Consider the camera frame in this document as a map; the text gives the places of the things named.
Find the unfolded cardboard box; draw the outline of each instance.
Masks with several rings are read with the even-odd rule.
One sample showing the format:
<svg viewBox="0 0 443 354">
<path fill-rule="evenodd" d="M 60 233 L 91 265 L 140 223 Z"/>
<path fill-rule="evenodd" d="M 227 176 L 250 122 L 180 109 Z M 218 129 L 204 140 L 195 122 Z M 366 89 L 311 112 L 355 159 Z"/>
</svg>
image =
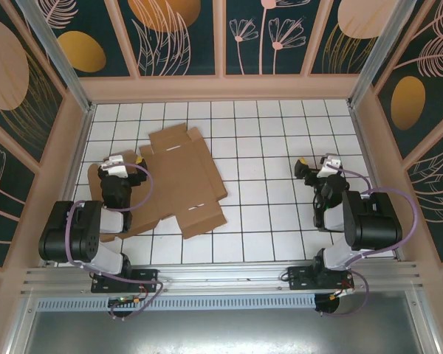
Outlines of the unfolded cardboard box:
<svg viewBox="0 0 443 354">
<path fill-rule="evenodd" d="M 140 153 L 154 179 L 154 190 L 148 201 L 131 211 L 133 221 L 128 233 L 100 235 L 103 242 L 115 237 L 127 238 L 154 229 L 160 220 L 176 216 L 183 238 L 204 234 L 225 224 L 219 200 L 227 196 L 210 151 L 197 128 L 185 124 L 149 134 L 150 145 Z M 137 154 L 125 151 L 124 161 L 134 163 Z M 89 167 L 92 200 L 102 201 L 97 164 Z M 127 167 L 128 173 L 134 172 Z M 150 190 L 149 179 L 131 191 L 131 206 L 138 204 Z"/>
</svg>

